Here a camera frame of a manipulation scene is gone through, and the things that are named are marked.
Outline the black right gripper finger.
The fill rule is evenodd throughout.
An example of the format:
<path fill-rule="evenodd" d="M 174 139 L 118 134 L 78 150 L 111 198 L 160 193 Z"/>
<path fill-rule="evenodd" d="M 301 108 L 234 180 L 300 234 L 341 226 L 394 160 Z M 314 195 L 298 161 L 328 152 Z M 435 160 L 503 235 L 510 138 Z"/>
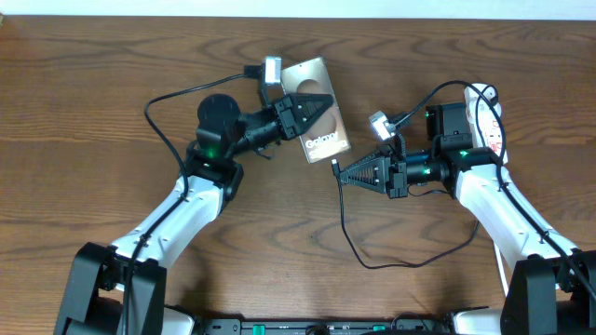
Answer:
<path fill-rule="evenodd" d="M 391 163 L 391 153 L 387 151 L 374 151 L 362 157 L 360 160 L 352 163 L 347 167 L 349 170 L 363 170 L 366 168 L 377 168 L 378 170 L 385 170 Z"/>
<path fill-rule="evenodd" d="M 342 184 L 354 185 L 379 194 L 386 193 L 386 169 L 382 163 L 356 163 L 340 172 Z"/>

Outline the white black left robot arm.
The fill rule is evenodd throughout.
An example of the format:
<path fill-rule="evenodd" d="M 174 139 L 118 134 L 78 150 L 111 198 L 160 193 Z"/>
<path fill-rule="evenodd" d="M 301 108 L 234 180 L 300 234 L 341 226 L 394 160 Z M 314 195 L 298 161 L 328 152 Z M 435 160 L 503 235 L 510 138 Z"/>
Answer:
<path fill-rule="evenodd" d="M 244 175 L 235 156 L 305 134 L 333 103 L 330 94 L 292 93 L 244 114 L 228 95 L 205 98 L 196 140 L 176 157 L 171 193 L 109 246 L 87 243 L 76 253 L 55 333 L 193 333 L 196 318 L 165 302 L 168 270 L 235 198 Z"/>

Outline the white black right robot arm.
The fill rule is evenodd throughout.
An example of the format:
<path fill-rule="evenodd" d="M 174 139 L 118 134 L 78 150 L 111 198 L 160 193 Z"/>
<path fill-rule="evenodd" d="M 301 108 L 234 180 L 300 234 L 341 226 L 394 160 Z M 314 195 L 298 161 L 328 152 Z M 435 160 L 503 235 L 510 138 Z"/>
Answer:
<path fill-rule="evenodd" d="M 512 269 L 500 309 L 452 312 L 443 328 L 455 334 L 592 334 L 595 331 L 595 254 L 582 251 L 535 210 L 497 154 L 476 148 L 462 103 L 427 107 L 429 149 L 409 153 L 400 122 L 378 112 L 370 121 L 393 141 L 358 162 L 332 163 L 348 184 L 405 197 L 415 184 L 442 183 L 446 193 L 484 227 Z"/>

